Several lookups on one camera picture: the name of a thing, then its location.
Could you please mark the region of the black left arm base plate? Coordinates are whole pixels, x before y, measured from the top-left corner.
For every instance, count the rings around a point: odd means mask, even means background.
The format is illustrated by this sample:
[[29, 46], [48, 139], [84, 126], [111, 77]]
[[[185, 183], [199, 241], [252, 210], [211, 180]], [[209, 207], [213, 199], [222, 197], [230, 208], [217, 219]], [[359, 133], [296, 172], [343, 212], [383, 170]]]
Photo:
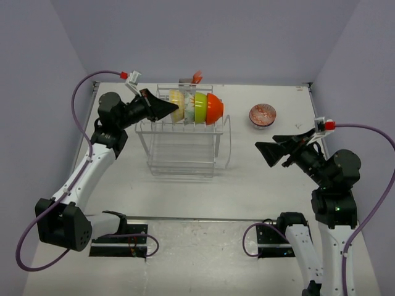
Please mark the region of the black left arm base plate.
[[147, 237], [101, 237], [92, 240], [90, 257], [146, 258], [148, 255]]

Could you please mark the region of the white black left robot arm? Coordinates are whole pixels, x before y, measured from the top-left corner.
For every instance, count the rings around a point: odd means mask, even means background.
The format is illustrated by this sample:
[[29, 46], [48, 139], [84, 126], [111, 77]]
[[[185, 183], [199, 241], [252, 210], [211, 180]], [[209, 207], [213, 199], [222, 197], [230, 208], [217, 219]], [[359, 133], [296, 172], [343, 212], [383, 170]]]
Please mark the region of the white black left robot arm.
[[122, 102], [116, 92], [103, 94], [83, 160], [62, 189], [50, 199], [39, 199], [35, 206], [40, 241], [78, 252], [99, 237], [124, 241], [128, 235], [124, 214], [104, 211], [86, 215], [84, 209], [101, 177], [125, 147], [126, 129], [144, 119], [160, 120], [176, 110], [176, 104], [156, 98], [148, 89], [129, 103]]

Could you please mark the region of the white green orange patterned bowl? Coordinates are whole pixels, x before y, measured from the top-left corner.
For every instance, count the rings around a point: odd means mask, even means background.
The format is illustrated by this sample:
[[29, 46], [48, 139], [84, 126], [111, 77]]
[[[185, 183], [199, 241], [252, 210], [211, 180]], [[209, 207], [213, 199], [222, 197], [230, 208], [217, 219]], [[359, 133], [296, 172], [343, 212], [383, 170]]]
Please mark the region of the white green orange patterned bowl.
[[195, 115], [195, 98], [194, 95], [190, 92], [184, 93], [184, 124], [192, 124], [194, 123], [194, 115]]

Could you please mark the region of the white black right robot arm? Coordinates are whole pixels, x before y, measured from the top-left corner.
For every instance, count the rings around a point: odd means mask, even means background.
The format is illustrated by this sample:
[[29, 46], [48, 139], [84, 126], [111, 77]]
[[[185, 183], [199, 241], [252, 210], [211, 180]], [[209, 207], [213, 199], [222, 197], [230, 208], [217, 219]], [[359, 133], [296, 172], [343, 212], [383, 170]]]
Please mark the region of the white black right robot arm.
[[352, 187], [360, 179], [360, 158], [350, 150], [341, 149], [325, 158], [316, 143], [315, 131], [293, 136], [273, 137], [272, 142], [255, 146], [268, 166], [273, 167], [286, 157], [283, 167], [297, 165], [318, 186], [312, 191], [312, 209], [322, 241], [322, 256], [316, 253], [309, 224], [302, 213], [283, 212], [268, 228], [276, 237], [290, 244], [298, 262], [304, 287], [302, 295], [355, 295], [352, 270], [342, 260], [352, 257], [347, 243], [357, 227], [357, 206]]

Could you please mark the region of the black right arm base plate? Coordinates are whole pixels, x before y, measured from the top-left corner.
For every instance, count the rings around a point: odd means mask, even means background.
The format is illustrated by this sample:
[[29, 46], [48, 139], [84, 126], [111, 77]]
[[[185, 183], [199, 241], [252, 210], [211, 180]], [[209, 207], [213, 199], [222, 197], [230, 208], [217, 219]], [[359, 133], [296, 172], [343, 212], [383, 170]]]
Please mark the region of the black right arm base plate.
[[258, 225], [254, 227], [257, 238], [258, 258], [294, 258], [292, 246], [274, 229]]

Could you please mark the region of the yellow rim patterned bowl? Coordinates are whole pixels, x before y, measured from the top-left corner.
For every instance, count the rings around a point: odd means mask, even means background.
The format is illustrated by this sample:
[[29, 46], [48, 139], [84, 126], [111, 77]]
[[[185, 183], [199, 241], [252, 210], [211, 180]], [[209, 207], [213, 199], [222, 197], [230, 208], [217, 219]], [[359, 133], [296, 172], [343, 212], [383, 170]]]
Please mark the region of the yellow rim patterned bowl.
[[185, 117], [185, 97], [181, 91], [171, 89], [169, 92], [169, 100], [171, 103], [178, 106], [178, 108], [170, 114], [172, 123], [175, 124], [182, 121]]

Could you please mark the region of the red rim zigzag bowl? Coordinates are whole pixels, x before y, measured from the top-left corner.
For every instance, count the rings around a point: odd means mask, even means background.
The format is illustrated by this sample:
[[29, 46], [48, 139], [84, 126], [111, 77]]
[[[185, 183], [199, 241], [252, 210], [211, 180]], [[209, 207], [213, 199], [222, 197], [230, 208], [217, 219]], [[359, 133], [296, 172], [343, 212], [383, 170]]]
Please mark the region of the red rim zigzag bowl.
[[257, 104], [251, 108], [248, 117], [253, 127], [264, 129], [274, 124], [277, 111], [269, 104]]

